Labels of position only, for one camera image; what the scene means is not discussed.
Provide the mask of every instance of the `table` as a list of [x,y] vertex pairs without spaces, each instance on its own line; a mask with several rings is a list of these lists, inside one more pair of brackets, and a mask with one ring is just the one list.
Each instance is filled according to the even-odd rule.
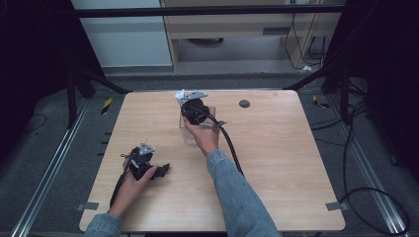
[[[295,91],[205,91],[207,106],[234,144],[247,181],[259,195],[281,231],[337,231],[345,226],[330,181]],[[146,141],[156,149],[152,165],[170,163],[166,177],[150,181],[127,214],[124,231],[225,231],[221,207],[205,158],[187,144],[179,128],[176,92],[126,95],[99,169],[80,228],[109,209],[109,200],[123,170],[124,158]],[[247,100],[249,108],[239,102]],[[231,158],[220,137],[219,148]]]

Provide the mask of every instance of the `denim sleeve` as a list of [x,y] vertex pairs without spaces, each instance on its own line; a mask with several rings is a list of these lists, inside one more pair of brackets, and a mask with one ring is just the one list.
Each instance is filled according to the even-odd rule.
[[207,167],[229,237],[280,236],[265,205],[222,151],[207,156]]
[[97,214],[87,226],[84,237],[120,237],[123,221],[112,214]]

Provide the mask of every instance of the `gray floor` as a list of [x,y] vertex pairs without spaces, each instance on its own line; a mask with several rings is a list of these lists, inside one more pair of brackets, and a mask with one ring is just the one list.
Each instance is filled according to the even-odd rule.
[[[110,77],[116,84],[135,91],[185,89],[281,89],[304,78],[309,72],[293,69],[280,39],[224,39],[223,43],[211,44],[185,40],[182,43],[180,63],[176,72],[144,73],[141,77]],[[320,102],[333,104],[338,97],[325,97],[319,90],[317,80],[298,93],[309,123],[337,118],[333,109],[324,109],[314,104],[315,94]],[[106,150],[109,132],[112,132],[124,96],[94,83],[97,93],[88,100],[86,116],[68,150],[67,155],[43,205],[35,219],[31,233],[38,236],[78,235],[81,211],[78,203],[87,200],[102,154]],[[100,115],[105,100],[113,103],[105,115]],[[360,101],[351,98],[352,104]],[[0,236],[8,236],[30,202],[43,173],[48,168],[60,140],[66,132],[67,109],[65,91],[40,100],[36,113],[45,115],[46,122],[40,128],[22,134],[21,141],[11,154],[13,163],[1,168],[0,180]],[[43,123],[43,116],[34,116],[28,130]],[[419,186],[407,169],[393,166],[390,154],[383,145],[374,123],[361,114],[355,118],[356,138],[372,169],[385,190],[395,196],[408,211],[411,218],[410,236],[419,236]],[[342,157],[346,135],[343,126],[334,125],[316,130],[313,135],[337,198],[343,194]],[[368,184],[360,169],[360,163],[351,149],[348,152],[349,189]],[[353,204],[367,220],[386,228],[376,200],[369,193],[353,197]],[[347,226],[337,233],[322,233],[320,236],[382,236],[362,223],[352,210],[344,212]],[[302,233],[284,233],[285,236],[302,236]]]

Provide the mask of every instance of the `aluminum rail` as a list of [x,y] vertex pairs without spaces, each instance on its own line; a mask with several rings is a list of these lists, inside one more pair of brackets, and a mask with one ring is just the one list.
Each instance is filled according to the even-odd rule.
[[51,15],[70,15],[78,18],[156,17],[236,14],[291,14],[339,13],[348,9],[344,4],[330,5],[262,5],[262,6],[213,6],[171,8],[87,9],[73,11],[46,11]]
[[[332,96],[327,96],[332,109],[334,110],[336,116],[340,116],[339,113],[339,104],[336,101],[336,99]],[[342,128],[345,132],[345,135],[349,134],[349,127],[344,123],[340,122],[342,125]],[[366,180],[367,184],[371,188],[379,189],[381,191],[385,192],[384,186],[382,185],[381,181],[379,180],[376,172],[372,168],[370,162],[368,161],[368,158],[366,154],[364,153],[357,137],[354,137],[353,141],[351,142],[351,150],[354,154],[354,157],[357,161],[358,167],[361,170],[361,173],[364,176],[364,179]],[[400,217],[400,214],[398,213],[394,203],[391,201],[390,198],[384,197],[377,193],[372,193],[376,204],[381,212],[382,217],[384,218],[384,221],[390,230],[391,233],[399,233],[405,229],[405,224]],[[400,235],[403,237],[410,237],[410,234],[407,232],[404,235]]]
[[64,137],[62,138],[61,143],[55,151],[55,154],[52,157],[52,160],[50,161],[49,166],[47,167],[37,190],[35,191],[31,201],[29,202],[18,223],[15,225],[15,228],[11,234],[12,237],[25,237],[28,235],[32,224],[34,223],[35,218],[41,209],[43,201],[48,194],[49,188],[51,187],[62,164],[62,161],[67,154],[71,142],[73,141],[75,134],[80,127],[80,123],[85,116],[89,101],[90,100],[88,99],[82,100],[79,112],[77,113],[79,115],[78,119],[75,121],[74,125],[68,128],[65,132]]

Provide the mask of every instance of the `wall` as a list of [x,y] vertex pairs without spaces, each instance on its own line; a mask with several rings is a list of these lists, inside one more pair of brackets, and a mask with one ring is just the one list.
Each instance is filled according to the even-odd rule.
[[[158,0],[72,0],[72,3],[75,9],[160,7]],[[124,68],[172,66],[162,17],[80,20],[105,72],[107,69],[124,71]]]

